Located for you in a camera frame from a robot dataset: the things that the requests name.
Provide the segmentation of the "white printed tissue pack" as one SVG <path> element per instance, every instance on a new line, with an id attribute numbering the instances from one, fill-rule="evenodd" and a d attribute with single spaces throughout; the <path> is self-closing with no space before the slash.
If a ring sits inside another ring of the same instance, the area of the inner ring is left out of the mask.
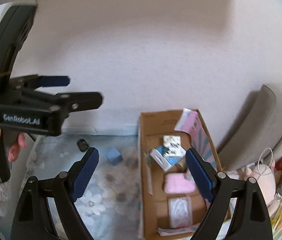
<path id="1" fill-rule="evenodd" d="M 164 135 L 163 146 L 168 149 L 170 154 L 178 155 L 181 148 L 181 137 L 179 135 Z"/>

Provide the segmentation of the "black round jar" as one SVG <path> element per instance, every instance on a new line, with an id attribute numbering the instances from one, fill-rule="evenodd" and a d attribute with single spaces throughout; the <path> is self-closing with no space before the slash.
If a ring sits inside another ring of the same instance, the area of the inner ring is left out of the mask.
<path id="1" fill-rule="evenodd" d="M 89 149 L 89 144 L 85 139 L 79 139 L 76 144 L 80 152 L 86 152 Z"/>

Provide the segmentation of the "blue square box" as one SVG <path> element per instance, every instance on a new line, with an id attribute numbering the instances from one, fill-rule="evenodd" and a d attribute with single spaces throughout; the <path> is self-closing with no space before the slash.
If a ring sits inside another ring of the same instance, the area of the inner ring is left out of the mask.
<path id="1" fill-rule="evenodd" d="M 118 163 L 120 163 L 121 161 L 123 161 L 123 157 L 121 155 L 121 153 L 114 147 L 109 148 L 106 153 L 106 158 L 108 159 L 108 161 L 113 165 L 117 165 Z"/>

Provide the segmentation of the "pink folded cloth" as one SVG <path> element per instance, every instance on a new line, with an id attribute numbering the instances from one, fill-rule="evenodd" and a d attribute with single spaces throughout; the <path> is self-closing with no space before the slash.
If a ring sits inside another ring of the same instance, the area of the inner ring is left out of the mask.
<path id="1" fill-rule="evenodd" d="M 195 190 L 195 183 L 188 180 L 184 173 L 169 173 L 165 176 L 164 192 L 166 194 L 188 194 Z"/>

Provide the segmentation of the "white lace packet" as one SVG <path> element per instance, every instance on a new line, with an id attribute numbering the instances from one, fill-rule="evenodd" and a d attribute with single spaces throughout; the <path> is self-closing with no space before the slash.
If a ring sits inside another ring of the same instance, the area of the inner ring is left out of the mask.
<path id="1" fill-rule="evenodd" d="M 169 222 L 171 228 L 182 228 L 193 223 L 190 197 L 171 198 L 168 200 Z"/>

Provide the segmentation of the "pink teal cardboard box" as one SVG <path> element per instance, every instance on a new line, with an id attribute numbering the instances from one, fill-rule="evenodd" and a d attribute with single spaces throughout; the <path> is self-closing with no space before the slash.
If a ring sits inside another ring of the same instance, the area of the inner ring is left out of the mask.
<path id="1" fill-rule="evenodd" d="M 200 225 L 209 204 L 190 177 L 185 158 L 163 155 L 168 136 L 181 140 L 182 151 L 195 148 L 212 167 L 222 170 L 213 141 L 199 110 L 143 112 L 139 120 L 142 221 L 145 239 L 182 239 Z"/>

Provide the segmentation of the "blue white small carton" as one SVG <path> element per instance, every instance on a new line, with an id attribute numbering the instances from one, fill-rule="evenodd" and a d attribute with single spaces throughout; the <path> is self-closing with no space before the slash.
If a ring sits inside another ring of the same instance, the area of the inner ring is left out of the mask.
<path id="1" fill-rule="evenodd" d="M 150 157 L 164 172 L 167 172 L 185 157 L 185 150 L 181 148 L 181 156 L 170 156 L 165 146 L 158 146 L 151 150 Z"/>

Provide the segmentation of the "pink plush toy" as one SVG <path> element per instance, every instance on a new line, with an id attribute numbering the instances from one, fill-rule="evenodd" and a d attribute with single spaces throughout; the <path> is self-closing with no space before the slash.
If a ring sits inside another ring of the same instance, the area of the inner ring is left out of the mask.
<path id="1" fill-rule="evenodd" d="M 272 170 L 265 164 L 251 167 L 245 166 L 243 178 L 247 180 L 249 177 L 255 178 L 258 182 L 269 216 L 272 217 L 279 207 L 279 201 L 275 200 L 276 181 Z"/>

